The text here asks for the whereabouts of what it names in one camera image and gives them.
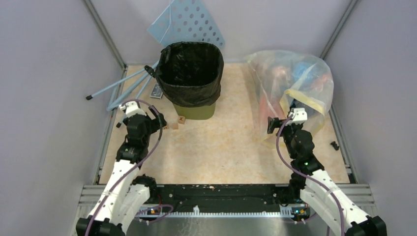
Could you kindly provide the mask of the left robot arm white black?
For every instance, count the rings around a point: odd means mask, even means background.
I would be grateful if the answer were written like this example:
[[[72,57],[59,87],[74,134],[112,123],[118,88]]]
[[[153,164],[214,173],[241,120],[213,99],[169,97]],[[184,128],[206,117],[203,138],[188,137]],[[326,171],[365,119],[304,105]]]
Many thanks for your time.
[[[128,114],[127,135],[117,152],[112,174],[97,203],[76,223],[79,236],[124,236],[144,203],[157,199],[155,179],[138,173],[162,138],[166,121],[154,106],[151,119],[140,107],[121,110]]]

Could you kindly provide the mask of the yellow translucent trash bag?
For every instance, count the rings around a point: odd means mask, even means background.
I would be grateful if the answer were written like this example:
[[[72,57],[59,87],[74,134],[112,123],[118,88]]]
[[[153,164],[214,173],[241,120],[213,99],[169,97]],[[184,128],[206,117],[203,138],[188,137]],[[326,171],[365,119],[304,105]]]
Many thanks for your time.
[[[275,136],[267,133],[268,117],[284,119],[291,105],[306,110],[308,120],[304,123],[303,129],[315,136],[323,128],[326,104],[322,101],[294,89],[288,89],[283,94],[272,95],[263,90],[259,98],[260,144],[268,148],[275,146]]]

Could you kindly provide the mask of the black trash bag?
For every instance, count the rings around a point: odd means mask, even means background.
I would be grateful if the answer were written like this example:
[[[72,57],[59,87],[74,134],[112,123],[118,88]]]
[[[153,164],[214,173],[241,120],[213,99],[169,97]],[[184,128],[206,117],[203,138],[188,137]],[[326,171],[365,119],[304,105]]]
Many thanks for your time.
[[[210,106],[221,94],[224,60],[220,49],[207,42],[177,42],[161,51],[155,78],[174,105]]]

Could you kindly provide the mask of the green mesh trash bin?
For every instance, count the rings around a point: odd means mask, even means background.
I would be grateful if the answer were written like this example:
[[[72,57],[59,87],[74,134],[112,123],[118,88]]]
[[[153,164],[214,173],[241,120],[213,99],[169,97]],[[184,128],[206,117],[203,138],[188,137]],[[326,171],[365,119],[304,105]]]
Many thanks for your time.
[[[207,120],[214,115],[216,103],[214,102],[211,105],[200,107],[182,107],[173,104],[173,107],[179,116],[185,117],[186,119]]]

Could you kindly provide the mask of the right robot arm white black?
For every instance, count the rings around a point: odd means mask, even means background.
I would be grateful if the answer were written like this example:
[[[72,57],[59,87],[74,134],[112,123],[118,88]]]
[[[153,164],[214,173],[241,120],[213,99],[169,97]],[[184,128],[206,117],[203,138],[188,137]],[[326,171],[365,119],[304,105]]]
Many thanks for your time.
[[[387,226],[379,216],[371,216],[357,206],[331,179],[313,153],[310,132],[286,119],[268,118],[267,133],[277,130],[276,150],[283,164],[292,170],[288,195],[295,203],[304,202],[336,236],[386,236]]]

